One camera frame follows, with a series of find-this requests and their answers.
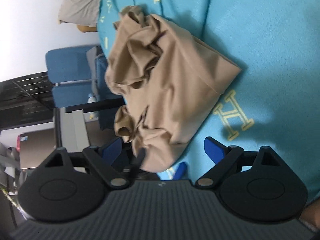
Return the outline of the tan sweatshirt garment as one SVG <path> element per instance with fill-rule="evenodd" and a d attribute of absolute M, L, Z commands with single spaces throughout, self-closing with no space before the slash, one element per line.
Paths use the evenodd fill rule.
<path fill-rule="evenodd" d="M 118 136 L 138 155 L 142 170 L 170 168 L 182 155 L 240 68 L 189 31 L 163 17 L 125 7 L 105 81 L 125 105 L 115 117 Z"/>

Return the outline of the grey white shelf unit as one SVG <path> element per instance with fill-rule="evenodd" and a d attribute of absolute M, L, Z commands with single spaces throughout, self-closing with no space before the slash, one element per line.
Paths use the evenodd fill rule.
<path fill-rule="evenodd" d="M 72 153 L 90 146 L 82 109 L 68 112 L 67 108 L 55 108 L 53 114 L 57 148 L 64 147 Z"/>

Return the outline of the brown cardboard box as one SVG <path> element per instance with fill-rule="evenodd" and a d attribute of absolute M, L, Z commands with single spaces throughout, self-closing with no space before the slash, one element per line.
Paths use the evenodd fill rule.
<path fill-rule="evenodd" d="M 20 135 L 19 146 L 20 168 L 35 169 L 55 150 L 54 129 L 23 133 Z"/>

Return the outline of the blue upholstered chair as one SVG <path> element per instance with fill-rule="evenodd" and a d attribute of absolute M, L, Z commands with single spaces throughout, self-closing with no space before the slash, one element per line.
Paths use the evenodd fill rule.
<path fill-rule="evenodd" d="M 48 79 L 58 108 L 96 101 L 121 99 L 105 82 L 107 58 L 101 46 L 79 46 L 50 50 L 45 55 Z"/>

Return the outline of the teal patterned bed sheet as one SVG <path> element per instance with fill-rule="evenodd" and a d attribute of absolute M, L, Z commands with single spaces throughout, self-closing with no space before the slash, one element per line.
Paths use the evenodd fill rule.
<path fill-rule="evenodd" d="M 241 73 L 203 123 L 181 161 L 196 180 L 213 166 L 204 140 L 246 150 L 272 147 L 319 197 L 319 0 L 100 0 L 105 54 L 121 9 L 140 5 L 187 29 Z"/>

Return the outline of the grey pillow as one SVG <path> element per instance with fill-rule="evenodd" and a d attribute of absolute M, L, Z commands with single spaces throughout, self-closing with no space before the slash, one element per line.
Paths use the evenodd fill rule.
<path fill-rule="evenodd" d="M 100 0 L 62 0 L 59 21 L 94 27 L 98 22 L 99 6 Z"/>

